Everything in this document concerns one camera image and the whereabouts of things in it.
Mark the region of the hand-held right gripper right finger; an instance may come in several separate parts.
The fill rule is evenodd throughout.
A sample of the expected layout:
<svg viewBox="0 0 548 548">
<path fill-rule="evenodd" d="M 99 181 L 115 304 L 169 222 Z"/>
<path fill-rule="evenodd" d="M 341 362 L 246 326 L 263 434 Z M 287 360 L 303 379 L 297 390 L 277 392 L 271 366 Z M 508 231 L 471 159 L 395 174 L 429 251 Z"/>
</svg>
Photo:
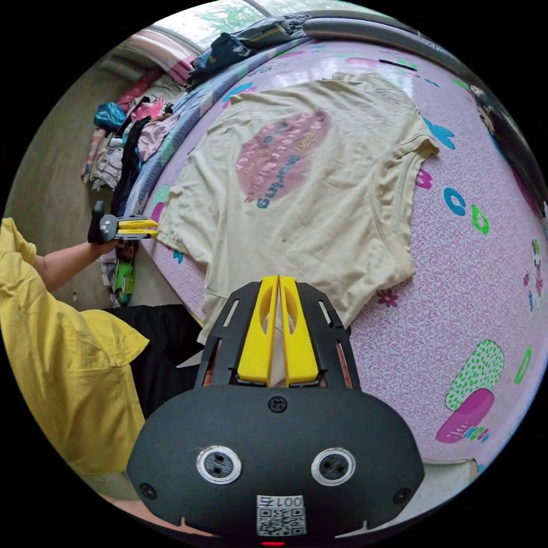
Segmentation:
<svg viewBox="0 0 548 548">
<path fill-rule="evenodd" d="M 280 276 L 279 288 L 285 382 L 287 385 L 315 384 L 319 369 L 296 281 Z"/>
</svg>

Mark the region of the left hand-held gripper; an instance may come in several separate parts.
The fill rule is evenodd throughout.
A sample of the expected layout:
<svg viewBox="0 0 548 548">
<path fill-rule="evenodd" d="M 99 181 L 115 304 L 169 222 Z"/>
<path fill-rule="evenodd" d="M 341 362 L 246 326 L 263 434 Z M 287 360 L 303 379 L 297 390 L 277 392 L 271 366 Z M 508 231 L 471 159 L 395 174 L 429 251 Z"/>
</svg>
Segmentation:
<svg viewBox="0 0 548 548">
<path fill-rule="evenodd" d="M 158 235 L 155 229 L 121 229 L 121 228 L 157 228 L 158 223 L 152 219 L 124 219 L 105 214 L 99 221 L 99 242 L 109 243 L 123 239 L 150 239 Z"/>
</svg>

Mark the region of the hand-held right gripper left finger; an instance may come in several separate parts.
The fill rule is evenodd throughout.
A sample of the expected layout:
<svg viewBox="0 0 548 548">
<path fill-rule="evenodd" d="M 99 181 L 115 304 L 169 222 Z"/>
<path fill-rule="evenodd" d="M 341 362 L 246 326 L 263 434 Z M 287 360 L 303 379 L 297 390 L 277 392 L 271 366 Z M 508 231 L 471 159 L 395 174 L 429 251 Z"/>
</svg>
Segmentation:
<svg viewBox="0 0 548 548">
<path fill-rule="evenodd" d="M 276 330 L 279 277 L 267 276 L 255 291 L 256 299 L 237 368 L 239 380 L 269 384 Z"/>
</svg>

